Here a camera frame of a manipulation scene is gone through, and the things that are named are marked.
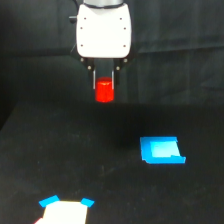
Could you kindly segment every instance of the black surface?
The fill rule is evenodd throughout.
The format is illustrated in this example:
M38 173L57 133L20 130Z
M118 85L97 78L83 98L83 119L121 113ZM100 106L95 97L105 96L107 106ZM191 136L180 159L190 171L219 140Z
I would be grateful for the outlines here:
M95 200L87 224L223 223L223 114L19 103L0 133L0 223L33 223L55 194ZM142 136L177 136L186 164L146 164Z

